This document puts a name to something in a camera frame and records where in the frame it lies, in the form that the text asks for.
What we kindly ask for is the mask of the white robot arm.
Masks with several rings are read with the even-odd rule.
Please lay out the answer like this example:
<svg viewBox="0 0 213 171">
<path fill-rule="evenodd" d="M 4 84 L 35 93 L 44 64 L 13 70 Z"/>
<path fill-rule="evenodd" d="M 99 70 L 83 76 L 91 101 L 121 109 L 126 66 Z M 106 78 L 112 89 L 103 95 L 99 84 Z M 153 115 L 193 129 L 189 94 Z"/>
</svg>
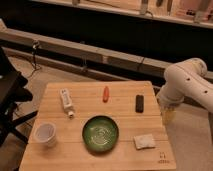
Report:
<svg viewBox="0 0 213 171">
<path fill-rule="evenodd" d="M 213 114 L 213 83 L 204 79 L 207 65 L 200 58 L 190 58 L 169 65 L 164 71 L 165 84 L 156 98 L 164 125 L 175 116 L 175 108 L 189 97 Z"/>
</svg>

